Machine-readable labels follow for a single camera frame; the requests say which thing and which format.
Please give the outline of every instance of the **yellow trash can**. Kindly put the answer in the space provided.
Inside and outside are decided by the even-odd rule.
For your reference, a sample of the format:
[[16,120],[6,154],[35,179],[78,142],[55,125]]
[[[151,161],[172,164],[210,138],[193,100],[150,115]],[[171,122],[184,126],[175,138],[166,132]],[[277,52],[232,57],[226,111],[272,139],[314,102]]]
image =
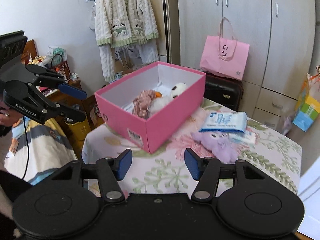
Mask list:
[[83,122],[76,122],[73,124],[66,122],[66,124],[78,141],[83,141],[87,134],[91,131],[88,118],[86,118]]

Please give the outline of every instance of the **silver bolt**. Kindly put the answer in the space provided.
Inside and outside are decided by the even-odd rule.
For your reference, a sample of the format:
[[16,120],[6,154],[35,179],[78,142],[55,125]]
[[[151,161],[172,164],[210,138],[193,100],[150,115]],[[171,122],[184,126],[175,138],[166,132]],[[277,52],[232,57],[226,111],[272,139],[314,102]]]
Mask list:
[[196,197],[197,199],[207,199],[207,198],[210,197],[210,193],[207,192],[207,191],[197,191],[197,192],[195,193],[195,197]]
[[110,191],[106,194],[108,199],[118,199],[122,197],[121,192],[119,191]]

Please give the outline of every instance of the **pink shoebox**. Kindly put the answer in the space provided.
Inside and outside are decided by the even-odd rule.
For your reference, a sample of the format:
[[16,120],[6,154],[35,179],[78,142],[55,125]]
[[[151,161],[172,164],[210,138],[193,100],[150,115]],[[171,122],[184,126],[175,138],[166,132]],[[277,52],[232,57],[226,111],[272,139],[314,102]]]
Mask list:
[[[159,84],[171,90],[177,83],[186,91],[148,119],[132,114],[128,105],[143,90]],[[103,120],[113,130],[149,153],[155,152],[200,106],[205,73],[191,68],[155,62],[95,92]]]

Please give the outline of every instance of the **silver handle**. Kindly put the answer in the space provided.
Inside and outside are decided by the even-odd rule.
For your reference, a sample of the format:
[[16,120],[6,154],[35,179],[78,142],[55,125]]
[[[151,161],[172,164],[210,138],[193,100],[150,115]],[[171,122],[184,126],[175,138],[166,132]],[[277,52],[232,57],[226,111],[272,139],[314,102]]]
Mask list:
[[278,108],[280,110],[282,110],[283,106],[280,106],[280,105],[276,105],[272,102],[272,106],[275,107],[275,108]]
[[264,125],[269,127],[269,128],[272,128],[272,127],[275,127],[276,125],[271,123],[271,122],[264,122]]

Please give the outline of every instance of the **plush toy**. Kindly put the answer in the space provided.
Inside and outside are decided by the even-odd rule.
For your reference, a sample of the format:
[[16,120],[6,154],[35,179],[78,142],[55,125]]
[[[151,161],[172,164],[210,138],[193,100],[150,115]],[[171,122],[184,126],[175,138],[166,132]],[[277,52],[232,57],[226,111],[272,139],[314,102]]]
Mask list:
[[222,163],[234,164],[238,153],[226,134],[221,132],[196,132],[191,133],[191,137],[201,142],[204,148],[211,151]]
[[162,97],[161,93],[154,90],[143,90],[141,94],[133,100],[134,106],[132,113],[139,117],[146,118],[148,116],[148,106],[152,100],[157,97]]
[[170,92],[169,96],[156,98],[154,99],[149,108],[148,111],[151,115],[159,112],[162,108],[164,108],[167,104],[169,104],[174,98],[176,98],[178,95],[181,95],[188,86],[185,83],[178,83],[176,84]]

